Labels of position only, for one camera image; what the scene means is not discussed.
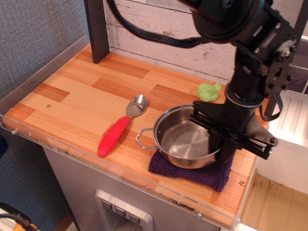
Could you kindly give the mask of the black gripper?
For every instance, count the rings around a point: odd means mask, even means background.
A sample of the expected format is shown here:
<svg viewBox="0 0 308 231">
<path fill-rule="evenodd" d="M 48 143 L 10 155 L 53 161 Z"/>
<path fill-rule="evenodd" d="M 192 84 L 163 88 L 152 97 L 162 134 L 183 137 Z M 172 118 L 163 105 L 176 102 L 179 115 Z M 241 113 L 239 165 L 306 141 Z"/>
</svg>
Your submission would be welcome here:
<svg viewBox="0 0 308 231">
<path fill-rule="evenodd" d="M 278 139 L 258 121 L 255 105 L 237 105 L 227 99 L 223 104 L 194 101 L 192 106 L 190 121 L 207 129 L 209 151 L 219 149 L 219 163 L 229 162 L 238 149 L 267 159 L 278 145 Z"/>
</svg>

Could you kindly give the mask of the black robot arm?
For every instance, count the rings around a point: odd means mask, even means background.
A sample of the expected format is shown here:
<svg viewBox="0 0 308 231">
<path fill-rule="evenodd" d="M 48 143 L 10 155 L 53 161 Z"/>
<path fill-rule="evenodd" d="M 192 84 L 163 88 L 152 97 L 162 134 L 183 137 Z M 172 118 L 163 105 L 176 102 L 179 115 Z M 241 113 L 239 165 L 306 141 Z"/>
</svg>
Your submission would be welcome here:
<svg viewBox="0 0 308 231">
<path fill-rule="evenodd" d="M 195 101 L 190 120 L 208 130 L 210 153 L 228 162 L 238 149 L 267 159 L 278 140 L 258 121 L 265 99 L 283 107 L 280 92 L 292 80 L 289 69 L 298 36 L 269 0 L 187 0 L 201 38 L 236 47 L 235 69 L 223 104 Z"/>
</svg>

